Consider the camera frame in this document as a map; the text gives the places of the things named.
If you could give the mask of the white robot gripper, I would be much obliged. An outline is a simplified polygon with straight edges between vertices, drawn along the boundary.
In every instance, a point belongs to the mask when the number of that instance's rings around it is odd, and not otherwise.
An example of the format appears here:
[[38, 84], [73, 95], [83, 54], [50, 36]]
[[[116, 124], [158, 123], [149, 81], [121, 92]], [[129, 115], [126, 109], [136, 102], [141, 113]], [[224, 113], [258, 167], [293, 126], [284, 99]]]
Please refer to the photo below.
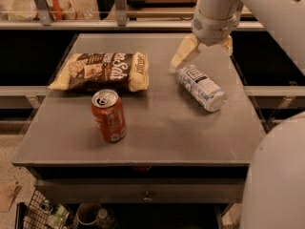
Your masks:
[[238, 7], [232, 15], [224, 20], [215, 20], [195, 10], [192, 22], [192, 33], [186, 35], [170, 63], [170, 71], [176, 72], [183, 68], [192, 58], [199, 53], [200, 43], [213, 46], [221, 43], [229, 55], [233, 54], [232, 30], [239, 24], [242, 8]]

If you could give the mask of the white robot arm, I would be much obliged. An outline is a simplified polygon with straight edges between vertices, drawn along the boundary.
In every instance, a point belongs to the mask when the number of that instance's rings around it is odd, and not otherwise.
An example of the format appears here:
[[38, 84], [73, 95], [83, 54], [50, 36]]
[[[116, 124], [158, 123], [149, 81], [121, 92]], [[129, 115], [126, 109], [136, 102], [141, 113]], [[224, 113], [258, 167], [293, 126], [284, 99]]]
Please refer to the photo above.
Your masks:
[[[305, 71], [304, 0], [200, 0], [189, 42], [171, 62], [177, 71], [200, 43], [222, 42], [247, 7], [274, 41]], [[275, 123], [278, 109], [264, 117], [270, 129], [258, 144], [245, 180], [240, 229], [305, 229], [305, 114]]]

